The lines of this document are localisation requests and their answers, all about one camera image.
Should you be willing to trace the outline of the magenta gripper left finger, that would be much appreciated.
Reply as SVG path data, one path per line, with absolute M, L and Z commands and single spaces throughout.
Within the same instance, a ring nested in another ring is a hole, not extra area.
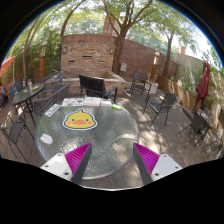
M 91 153 L 92 145 L 87 143 L 66 154 L 57 153 L 41 169 L 79 185 Z

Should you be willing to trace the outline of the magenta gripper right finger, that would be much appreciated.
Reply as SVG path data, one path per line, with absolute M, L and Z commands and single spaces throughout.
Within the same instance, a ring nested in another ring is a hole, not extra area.
M 144 185 L 182 169 L 168 154 L 159 155 L 138 143 L 133 144 L 133 155 Z

